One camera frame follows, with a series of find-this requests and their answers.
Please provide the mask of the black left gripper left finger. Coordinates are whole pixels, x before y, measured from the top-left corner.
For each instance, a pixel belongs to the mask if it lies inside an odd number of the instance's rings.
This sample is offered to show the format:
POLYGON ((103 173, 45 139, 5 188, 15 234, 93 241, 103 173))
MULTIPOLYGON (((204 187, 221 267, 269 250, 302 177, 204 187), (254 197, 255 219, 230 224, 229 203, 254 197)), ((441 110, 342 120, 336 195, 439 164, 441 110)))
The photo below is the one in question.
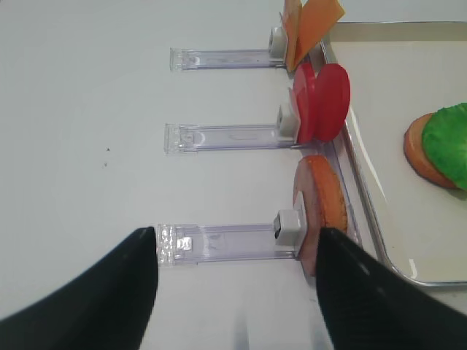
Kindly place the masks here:
POLYGON ((158 288, 153 227, 135 230, 54 293, 1 321, 2 349, 138 349, 158 288))

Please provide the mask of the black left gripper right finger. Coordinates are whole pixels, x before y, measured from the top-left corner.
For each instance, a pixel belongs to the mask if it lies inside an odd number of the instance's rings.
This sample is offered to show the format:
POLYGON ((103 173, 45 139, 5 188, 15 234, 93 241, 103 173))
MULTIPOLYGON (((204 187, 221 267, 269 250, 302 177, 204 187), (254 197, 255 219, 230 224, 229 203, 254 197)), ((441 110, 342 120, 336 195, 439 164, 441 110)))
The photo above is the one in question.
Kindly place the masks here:
POLYGON ((466 315, 395 275, 336 228, 320 230, 317 297, 335 349, 465 349, 466 315))

